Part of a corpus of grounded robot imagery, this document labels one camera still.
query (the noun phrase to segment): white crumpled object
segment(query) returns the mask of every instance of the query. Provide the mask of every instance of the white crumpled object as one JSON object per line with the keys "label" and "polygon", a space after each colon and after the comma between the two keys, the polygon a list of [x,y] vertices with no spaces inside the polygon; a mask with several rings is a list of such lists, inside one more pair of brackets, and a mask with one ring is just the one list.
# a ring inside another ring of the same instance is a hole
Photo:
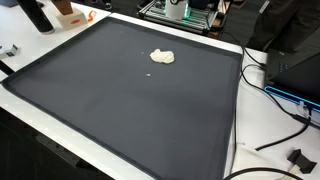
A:
{"label": "white crumpled object", "polygon": [[174,62],[174,54],[172,51],[161,52],[160,49],[156,49],[150,54],[150,57],[154,62],[157,63],[170,64]]}

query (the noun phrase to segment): orange object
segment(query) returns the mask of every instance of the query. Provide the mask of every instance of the orange object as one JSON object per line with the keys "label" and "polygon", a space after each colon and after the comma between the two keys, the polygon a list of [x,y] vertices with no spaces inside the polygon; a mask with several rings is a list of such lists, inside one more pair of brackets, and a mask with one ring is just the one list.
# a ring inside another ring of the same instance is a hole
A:
{"label": "orange object", "polygon": [[96,14],[97,14],[97,12],[95,12],[95,11],[90,11],[90,13],[89,13],[89,19],[88,19],[88,22],[91,22],[91,21],[93,21],[93,18],[96,16]]}

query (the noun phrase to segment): black cylinder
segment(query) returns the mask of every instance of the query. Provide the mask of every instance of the black cylinder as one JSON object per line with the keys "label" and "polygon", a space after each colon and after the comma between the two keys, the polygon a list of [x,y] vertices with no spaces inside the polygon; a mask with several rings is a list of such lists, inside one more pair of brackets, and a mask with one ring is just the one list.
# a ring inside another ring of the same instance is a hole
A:
{"label": "black cylinder", "polygon": [[36,0],[17,0],[22,10],[42,34],[51,34],[54,28]]}

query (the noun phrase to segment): gray mat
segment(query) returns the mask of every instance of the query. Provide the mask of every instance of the gray mat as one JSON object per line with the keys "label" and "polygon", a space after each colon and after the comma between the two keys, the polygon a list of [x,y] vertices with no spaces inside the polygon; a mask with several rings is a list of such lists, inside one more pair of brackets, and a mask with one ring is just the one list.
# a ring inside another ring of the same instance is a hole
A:
{"label": "gray mat", "polygon": [[[152,62],[156,48],[176,61]],[[240,65],[240,54],[106,18],[3,85],[155,178],[221,180]]]}

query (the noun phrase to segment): white table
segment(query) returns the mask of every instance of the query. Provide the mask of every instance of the white table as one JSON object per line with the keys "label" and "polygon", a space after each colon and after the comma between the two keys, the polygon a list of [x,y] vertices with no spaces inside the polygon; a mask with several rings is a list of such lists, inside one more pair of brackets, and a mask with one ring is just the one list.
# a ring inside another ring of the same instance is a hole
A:
{"label": "white table", "polygon": [[[47,6],[44,8],[44,11],[54,27],[56,27],[56,33],[49,36],[40,35],[19,7],[14,7],[12,9],[0,7],[0,21],[4,21],[6,22],[5,24],[7,24],[5,27],[0,26],[0,34],[7,35],[4,39],[1,39],[1,43],[15,43],[18,47],[22,47],[17,56],[4,59],[4,62],[13,70],[24,67],[87,28],[83,26],[68,32],[63,31],[53,16],[53,12],[55,11],[54,7],[48,5],[48,3],[45,4]],[[88,14],[92,9],[76,4],[74,4],[74,6],[85,12],[85,14]],[[106,11],[97,9],[95,9],[95,11],[98,12],[95,17],[95,22],[110,15],[110,13]],[[111,16],[221,49],[239,53],[242,52],[240,47],[233,44],[119,14],[112,14]],[[265,53],[253,50],[250,50],[249,52],[257,60],[261,62],[266,61],[267,55]],[[243,65],[245,66],[246,64],[252,63],[253,62],[245,56]],[[250,82],[262,87],[262,72],[248,68],[246,76]],[[4,77],[6,77],[6,75],[0,73],[0,80]],[[294,104],[280,99],[279,101],[289,111],[298,113]],[[0,106],[115,179],[152,179],[147,174],[113,155],[100,145],[65,126],[60,121],[15,97],[2,86],[0,86]],[[250,146],[257,147],[287,135],[291,135],[301,127],[301,123],[296,122],[282,113],[282,111],[280,111],[264,94],[249,87],[244,82],[240,83],[237,107],[237,139],[239,142],[244,142]],[[266,149],[263,153],[288,168],[290,163],[287,162],[286,157],[293,148],[301,148],[304,155],[314,161],[320,162],[319,140],[320,131],[309,128],[307,132],[300,137],[287,143]],[[312,175],[303,177],[309,180],[316,180],[320,177],[320,170],[319,168],[316,168]]]}

